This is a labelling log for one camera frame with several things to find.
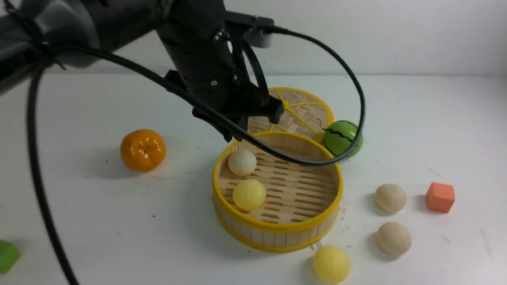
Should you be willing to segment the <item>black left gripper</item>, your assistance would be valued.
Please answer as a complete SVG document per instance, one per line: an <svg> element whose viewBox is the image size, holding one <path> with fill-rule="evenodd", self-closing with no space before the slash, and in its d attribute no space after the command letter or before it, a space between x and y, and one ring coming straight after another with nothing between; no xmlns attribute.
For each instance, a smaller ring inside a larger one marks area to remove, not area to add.
<svg viewBox="0 0 507 285"><path fill-rule="evenodd" d="M177 71L169 70L164 78L179 88L188 91ZM250 119L250 117L265 117L270 123L277 124L284 112L284 106L280 99L272 97L269 92L267 95L261 95L259 87L255 86L250 81L243 82L240 80L237 83L235 80L232 80L232 83L230 83L229 87L226 87L225 90L226 92L224 94L219 94L224 95L221 98L225 99L225 105L218 109L214 109L243 131L248 130L248 119ZM267 99L267 103L264 105L256 103L254 99L259 98ZM219 120L199 110L197 107L192 109L192 115L210 124L223 136L223 139L227 143L232 140L243 140L243 136L230 130L230 128L223 124L223 120Z"/></svg>

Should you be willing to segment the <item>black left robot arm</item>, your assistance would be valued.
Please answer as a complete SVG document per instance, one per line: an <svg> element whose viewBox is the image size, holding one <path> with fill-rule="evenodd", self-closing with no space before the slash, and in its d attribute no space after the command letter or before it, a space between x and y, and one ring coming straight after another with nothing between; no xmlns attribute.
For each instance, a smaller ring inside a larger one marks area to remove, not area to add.
<svg viewBox="0 0 507 285"><path fill-rule="evenodd" d="M268 91L252 47L265 48L270 18L227 11L222 0L3 0L1 92L49 64L89 67L156 31L175 70L155 81L193 106L226 141L251 117L277 124L284 112Z"/></svg>

